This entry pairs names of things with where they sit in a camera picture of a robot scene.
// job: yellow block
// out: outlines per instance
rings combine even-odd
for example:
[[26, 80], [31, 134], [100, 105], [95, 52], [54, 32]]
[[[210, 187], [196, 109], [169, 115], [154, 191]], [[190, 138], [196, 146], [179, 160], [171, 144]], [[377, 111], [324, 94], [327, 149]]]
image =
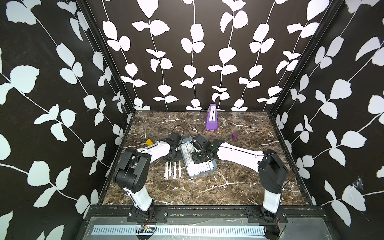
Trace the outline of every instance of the yellow block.
[[147, 144], [148, 144], [148, 146], [151, 146], [151, 145], [153, 145], [153, 142], [150, 140], [150, 139], [148, 139], [147, 141], [145, 141]]

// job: ventilation grille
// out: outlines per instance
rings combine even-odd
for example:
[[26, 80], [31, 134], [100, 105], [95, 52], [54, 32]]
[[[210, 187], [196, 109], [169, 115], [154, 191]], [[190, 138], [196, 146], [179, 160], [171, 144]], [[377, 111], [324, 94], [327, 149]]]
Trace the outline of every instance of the ventilation grille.
[[[137, 235], [139, 225], [95, 225], [92, 235]], [[200, 237], [263, 237], [263, 226], [158, 226], [154, 235], [200, 236]]]

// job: black metal frame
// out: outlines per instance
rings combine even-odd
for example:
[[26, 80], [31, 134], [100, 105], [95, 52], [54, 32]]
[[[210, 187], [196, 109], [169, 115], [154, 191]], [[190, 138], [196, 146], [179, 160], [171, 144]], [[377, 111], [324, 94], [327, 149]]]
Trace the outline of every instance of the black metal frame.
[[306, 65], [308, 59], [312, 54], [314, 53], [314, 50], [316, 46], [318, 45], [319, 41], [323, 37], [325, 31], [327, 30], [328, 26], [331, 24], [333, 18], [336, 16], [336, 14], [339, 11], [339, 8], [341, 4], [344, 2], [344, 0], [333, 0], [327, 9], [326, 13], [324, 14], [323, 18], [320, 21], [320, 25], [314, 35], [312, 36], [310, 42], [307, 44], [306, 48], [304, 49], [298, 64], [296, 65], [295, 69], [291, 72], [290, 76], [288, 77], [287, 82], [283, 86], [283, 90], [280, 92], [275, 104], [272, 106], [270, 113], [274, 116], [277, 112], [277, 109], [280, 107], [280, 105], [283, 103], [283, 100], [289, 93], [292, 85], [296, 81], [296, 78], [299, 76], [301, 70]]
[[117, 67], [113, 61], [111, 53], [108, 50], [108, 47], [106, 42], [104, 41], [103, 35], [101, 34], [101, 31], [96, 24], [96, 20], [92, 14], [91, 8], [89, 7], [87, 0], [76, 0], [76, 1], [85, 17], [85, 20], [88, 23], [89, 29], [93, 37], [95, 38], [96, 44], [99, 47], [100, 52], [105, 59], [105, 62], [107, 63], [108, 67], [111, 70], [112, 77], [115, 79], [119, 89], [121, 89], [121, 95], [123, 95], [124, 99], [126, 100], [130, 112], [131, 113], [135, 112], [136, 109], [134, 109], [133, 107], [134, 105], [128, 95], [128, 92], [126, 91], [126, 87], [120, 79], [119, 71], [117, 70]]
[[291, 167], [293, 175], [295, 176], [295, 179], [297, 181], [297, 185], [300, 189], [301, 195], [303, 196], [305, 204], [306, 205], [312, 205], [311, 196], [308, 192], [307, 187], [305, 186], [305, 183], [304, 183], [302, 177], [299, 174], [299, 169], [297, 168], [296, 163], [293, 160], [292, 154], [289, 152], [288, 147], [285, 144], [284, 137], [281, 134], [281, 131], [277, 126], [276, 120], [274, 119], [274, 117], [270, 113], [268, 113], [268, 117], [269, 117], [269, 120], [271, 121], [271, 124], [273, 126], [273, 130], [277, 134], [277, 138], [280, 142], [281, 148], [283, 149], [283, 153], [286, 155], [288, 164]]
[[[164, 207], [164, 205], [155, 205], [155, 207]], [[247, 218], [247, 210], [260, 209], [260, 205], [168, 205], [167, 217], [186, 218], [228, 218], [239, 217]], [[289, 206], [281, 205], [281, 212], [283, 212], [289, 224], [289, 218], [322, 218], [326, 224], [332, 238], [339, 239], [338, 233], [332, 227], [329, 218], [327, 217], [324, 209], [321, 206]], [[91, 205], [87, 216], [85, 217], [76, 240], [83, 239], [89, 221], [92, 217], [129, 217], [131, 212], [130, 205]], [[262, 219], [251, 219], [250, 222], [259, 223], [260, 225], [275, 225], [275, 223], [266, 223]]]
[[127, 128], [125, 129], [125, 132], [124, 132], [124, 136], [122, 138], [122, 141], [121, 141], [121, 144], [119, 146], [119, 149], [117, 150], [116, 152], [116, 155], [113, 159], [113, 164], [111, 166], [111, 170], [109, 171], [109, 174], [107, 176], [107, 179], [104, 183], [104, 186], [103, 188], [101, 189], [101, 192], [100, 192], [100, 196], [99, 196], [99, 201], [98, 201], [98, 205], [101, 205], [104, 201], [104, 198], [105, 198], [105, 195], [107, 194], [107, 190], [108, 190], [108, 187], [109, 187], [109, 184], [111, 183], [111, 180], [112, 180], [112, 174], [116, 168], [116, 165], [119, 161], [119, 157], [120, 157], [120, 153], [123, 149], [123, 145], [124, 145], [124, 142], [125, 142], [125, 139], [127, 139], [127, 136], [128, 136], [128, 133], [129, 133], [129, 130], [131, 129], [131, 126], [132, 126], [132, 123], [133, 123], [133, 118], [135, 117], [135, 114], [136, 114], [136, 111], [132, 112], [132, 116], [131, 116], [131, 119], [129, 121], [129, 124], [127, 126]]

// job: metal plate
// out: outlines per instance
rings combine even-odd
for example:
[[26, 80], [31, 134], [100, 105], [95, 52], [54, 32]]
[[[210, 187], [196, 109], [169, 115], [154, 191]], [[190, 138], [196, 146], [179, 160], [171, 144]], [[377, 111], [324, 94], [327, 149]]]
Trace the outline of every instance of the metal plate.
[[[167, 216], [168, 216], [168, 207], [158, 206], [155, 205], [155, 218], [157, 222], [167, 222]], [[131, 216], [128, 216], [127, 222], [142, 222], [141, 218], [137, 216], [137, 214], [132, 214]]]
[[[265, 222], [262, 217], [258, 217], [260, 215], [260, 207], [247, 207], [245, 208], [245, 213], [248, 218], [248, 222], [250, 223], [258, 223], [260, 225], [276, 225], [276, 222]], [[280, 223], [285, 223], [285, 217], [283, 216], [283, 208], [279, 207], [276, 213], [277, 219]]]

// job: purple metronome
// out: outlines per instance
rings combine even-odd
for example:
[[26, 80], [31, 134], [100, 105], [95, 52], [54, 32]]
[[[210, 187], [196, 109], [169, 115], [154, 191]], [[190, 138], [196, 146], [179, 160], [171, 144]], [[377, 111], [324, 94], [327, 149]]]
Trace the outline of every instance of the purple metronome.
[[216, 110], [216, 104], [212, 103], [209, 105], [208, 112], [207, 112], [207, 119], [206, 119], [206, 125], [205, 129], [207, 130], [215, 130], [217, 129], [217, 110]]

